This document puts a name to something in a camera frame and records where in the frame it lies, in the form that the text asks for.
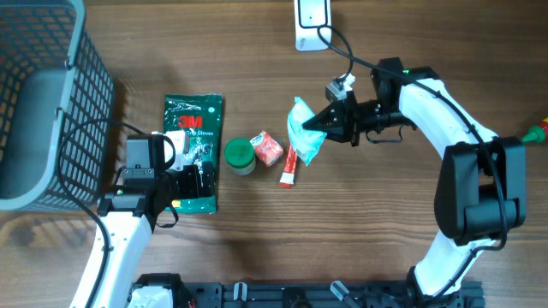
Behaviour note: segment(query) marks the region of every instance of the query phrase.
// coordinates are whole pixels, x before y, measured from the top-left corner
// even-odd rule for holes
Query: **table surface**
[[[162,129],[165,93],[218,92],[225,99],[222,147],[266,130],[287,148],[294,96],[323,109],[325,85],[348,65],[330,50],[295,49],[290,1],[87,2],[87,29],[116,80],[115,117],[145,131]],[[523,134],[548,116],[546,1],[333,1],[331,8],[357,56],[431,66],[500,135]],[[357,98],[374,98],[369,70],[356,66],[353,74]],[[404,279],[438,230],[432,201],[441,160],[420,131],[404,128],[403,138],[355,148],[325,142],[310,166],[298,166],[291,190],[278,187],[283,162],[238,177],[221,157],[218,213],[157,229],[135,277]],[[111,139],[108,171],[123,163],[124,140],[123,133]],[[527,220],[467,276],[484,282],[490,307],[546,306],[547,187],[546,147],[528,146]],[[0,306],[68,306],[94,234],[82,213],[0,214]]]

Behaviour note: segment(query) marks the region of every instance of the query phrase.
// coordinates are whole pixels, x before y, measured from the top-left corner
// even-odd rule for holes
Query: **green object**
[[[164,131],[184,130],[190,136],[189,150],[183,155],[183,163],[195,164],[201,171],[202,162],[211,162],[216,178],[222,124],[221,94],[165,96]],[[175,200],[172,204],[178,213],[212,214],[217,212],[217,192],[211,197]]]
[[[243,169],[255,160],[255,150],[249,140],[236,138],[232,139],[224,148],[224,157],[230,167]]]
[[[529,128],[529,131],[523,138],[521,138],[521,142],[523,143],[529,143],[529,142],[536,142],[536,143],[543,143],[546,141],[546,135],[545,131],[542,129],[542,127],[535,125],[531,128]]]

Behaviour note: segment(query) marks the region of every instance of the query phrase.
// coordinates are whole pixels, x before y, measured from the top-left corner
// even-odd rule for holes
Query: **light blue plastic bag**
[[[293,150],[308,166],[318,154],[327,133],[304,129],[302,124],[314,117],[314,112],[301,98],[295,97],[295,106],[288,115],[289,141]]]

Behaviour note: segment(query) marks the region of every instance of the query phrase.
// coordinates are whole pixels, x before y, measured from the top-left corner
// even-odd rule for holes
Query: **3m logo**
[[[181,115],[178,125],[180,128],[202,128],[204,119],[201,116]]]

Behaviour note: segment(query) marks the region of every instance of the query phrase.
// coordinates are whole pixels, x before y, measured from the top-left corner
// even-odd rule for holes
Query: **gray basket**
[[[78,123],[111,118],[112,78],[81,0],[0,2],[0,210],[77,210],[56,156]],[[100,188],[108,125],[81,129],[61,153],[68,189],[89,205]]]

